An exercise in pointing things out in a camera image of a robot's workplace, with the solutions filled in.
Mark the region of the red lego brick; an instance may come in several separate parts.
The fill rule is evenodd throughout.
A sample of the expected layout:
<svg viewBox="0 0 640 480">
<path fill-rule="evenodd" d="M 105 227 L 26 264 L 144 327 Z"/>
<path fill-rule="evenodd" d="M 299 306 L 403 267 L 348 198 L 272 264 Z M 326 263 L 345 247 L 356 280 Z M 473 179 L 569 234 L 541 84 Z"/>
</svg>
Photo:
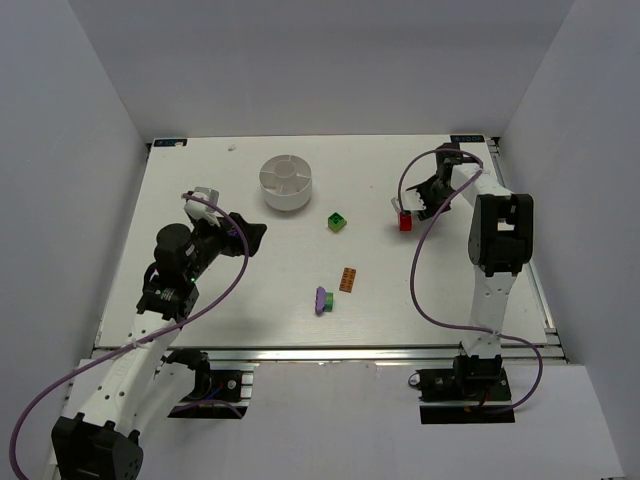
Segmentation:
<svg viewBox="0 0 640 480">
<path fill-rule="evenodd" d="M 410 212 L 398 213 L 398 229 L 400 232 L 410 232 L 413 229 L 413 216 Z"/>
</svg>

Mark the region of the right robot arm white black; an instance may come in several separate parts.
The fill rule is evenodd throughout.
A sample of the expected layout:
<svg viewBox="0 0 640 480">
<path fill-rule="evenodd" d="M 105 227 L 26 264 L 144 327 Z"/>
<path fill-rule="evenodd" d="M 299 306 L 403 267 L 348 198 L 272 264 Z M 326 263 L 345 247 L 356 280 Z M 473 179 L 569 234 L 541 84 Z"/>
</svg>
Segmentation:
<svg viewBox="0 0 640 480">
<path fill-rule="evenodd" d="M 501 342 L 506 307 L 515 280 L 533 254 L 534 200 L 503 187 L 484 169 L 483 161 L 455 142 L 432 150 L 436 171 L 409 188 L 399 186 L 394 199 L 399 228 L 415 220 L 433 226 L 458 196 L 473 209 L 467 251 L 474 269 L 474 292 L 465 324 L 427 322 L 462 333 L 461 351 L 446 374 L 420 376 L 431 397 L 463 399 L 482 404 L 504 378 Z"/>
</svg>

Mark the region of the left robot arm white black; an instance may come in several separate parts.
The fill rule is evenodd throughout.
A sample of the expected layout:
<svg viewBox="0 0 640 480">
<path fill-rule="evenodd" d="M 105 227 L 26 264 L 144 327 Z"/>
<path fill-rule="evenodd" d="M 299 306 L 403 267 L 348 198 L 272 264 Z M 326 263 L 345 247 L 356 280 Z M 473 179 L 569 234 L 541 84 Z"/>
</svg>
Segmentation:
<svg viewBox="0 0 640 480">
<path fill-rule="evenodd" d="M 78 412 L 60 417 L 52 429 L 63 479 L 136 478 L 142 437 L 179 402 L 200 401 L 214 387 L 203 352 L 169 347 L 199 297 L 197 279 L 220 255 L 254 256 L 267 227 L 237 213 L 190 221 L 157 233 L 129 333 L 131 350 L 115 358 Z"/>
</svg>

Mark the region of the white round divided container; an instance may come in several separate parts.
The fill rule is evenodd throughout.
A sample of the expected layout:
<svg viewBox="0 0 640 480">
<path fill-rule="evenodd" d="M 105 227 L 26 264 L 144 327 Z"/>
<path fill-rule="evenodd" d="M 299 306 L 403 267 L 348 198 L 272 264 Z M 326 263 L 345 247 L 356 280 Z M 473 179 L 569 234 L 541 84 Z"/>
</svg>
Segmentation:
<svg viewBox="0 0 640 480">
<path fill-rule="evenodd" d="M 301 157 L 285 154 L 266 161 L 259 172 L 263 200 L 271 208 L 291 212 L 311 199 L 312 170 Z"/>
</svg>

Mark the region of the green yellow stacked lego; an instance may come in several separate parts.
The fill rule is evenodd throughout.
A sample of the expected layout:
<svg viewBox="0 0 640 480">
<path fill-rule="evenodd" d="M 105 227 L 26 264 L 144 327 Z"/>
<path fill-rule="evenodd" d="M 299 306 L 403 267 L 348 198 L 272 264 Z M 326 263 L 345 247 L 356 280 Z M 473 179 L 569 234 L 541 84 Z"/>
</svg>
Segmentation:
<svg viewBox="0 0 640 480">
<path fill-rule="evenodd" d="M 347 220 L 338 212 L 334 212 L 328 217 L 327 225 L 331 231 L 337 233 L 347 225 Z"/>
</svg>

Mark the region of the orange flat lego plate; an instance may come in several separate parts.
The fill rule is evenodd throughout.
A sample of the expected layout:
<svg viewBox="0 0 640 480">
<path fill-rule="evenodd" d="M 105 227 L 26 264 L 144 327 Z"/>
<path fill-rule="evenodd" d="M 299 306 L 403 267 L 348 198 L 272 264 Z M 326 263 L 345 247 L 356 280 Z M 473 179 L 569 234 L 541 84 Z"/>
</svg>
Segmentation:
<svg viewBox="0 0 640 480">
<path fill-rule="evenodd" d="M 356 270 L 353 268 L 345 267 L 340 279 L 339 290 L 346 293 L 351 293 L 354 286 L 356 277 Z"/>
</svg>

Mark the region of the purple green lego piece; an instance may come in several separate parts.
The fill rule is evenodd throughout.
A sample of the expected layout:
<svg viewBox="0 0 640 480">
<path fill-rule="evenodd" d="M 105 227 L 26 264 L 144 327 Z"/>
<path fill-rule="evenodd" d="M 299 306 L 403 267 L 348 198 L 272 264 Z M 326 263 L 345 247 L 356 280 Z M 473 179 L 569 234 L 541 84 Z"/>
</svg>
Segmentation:
<svg viewBox="0 0 640 480">
<path fill-rule="evenodd" d="M 334 308 L 334 294 L 324 287 L 318 286 L 315 293 L 314 312 L 321 316 L 326 312 L 331 312 Z"/>
</svg>

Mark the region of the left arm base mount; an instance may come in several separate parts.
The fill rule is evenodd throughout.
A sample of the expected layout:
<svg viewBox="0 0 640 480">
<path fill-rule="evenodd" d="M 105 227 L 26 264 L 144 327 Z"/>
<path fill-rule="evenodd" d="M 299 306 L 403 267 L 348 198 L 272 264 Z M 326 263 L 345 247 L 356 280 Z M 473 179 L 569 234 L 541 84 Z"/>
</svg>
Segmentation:
<svg viewBox="0 0 640 480">
<path fill-rule="evenodd" d="M 213 366 L 204 351 L 181 349 L 162 357 L 161 366 L 182 365 L 189 372 L 191 391 L 169 414 L 170 418 L 237 419 L 248 410 L 252 373 Z"/>
</svg>

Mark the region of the aluminium table frame rail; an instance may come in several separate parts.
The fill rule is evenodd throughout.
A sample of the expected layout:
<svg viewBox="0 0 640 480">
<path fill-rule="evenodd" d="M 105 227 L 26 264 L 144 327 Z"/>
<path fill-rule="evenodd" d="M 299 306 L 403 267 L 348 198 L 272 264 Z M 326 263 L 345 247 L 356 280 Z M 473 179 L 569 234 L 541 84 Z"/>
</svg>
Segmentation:
<svg viewBox="0 0 640 480">
<path fill-rule="evenodd" d="M 502 158 L 499 141 L 499 137 L 491 137 L 486 140 L 486 144 L 493 164 L 494 173 L 496 174 L 499 183 L 502 186 L 507 186 L 501 170 Z M 556 324 L 551 313 L 544 288 L 542 286 L 538 271 L 533 261 L 531 261 L 525 267 L 525 272 L 533 297 L 536 301 L 537 308 L 541 312 L 545 335 L 547 338 L 547 346 L 544 347 L 545 353 L 543 354 L 543 357 L 545 358 L 546 362 L 569 364 L 569 360 L 566 356 L 558 330 L 556 328 Z"/>
</svg>

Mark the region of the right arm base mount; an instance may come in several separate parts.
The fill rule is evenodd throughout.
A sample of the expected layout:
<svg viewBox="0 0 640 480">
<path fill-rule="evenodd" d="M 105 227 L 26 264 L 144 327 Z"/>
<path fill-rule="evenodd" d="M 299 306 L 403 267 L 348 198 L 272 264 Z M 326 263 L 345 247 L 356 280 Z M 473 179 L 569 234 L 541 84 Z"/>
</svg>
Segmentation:
<svg viewBox="0 0 640 480">
<path fill-rule="evenodd" d="M 471 380 L 460 386 L 452 368 L 421 369 L 408 386 L 419 393 L 422 425 L 513 424 L 515 413 L 506 372 L 495 380 Z"/>
</svg>

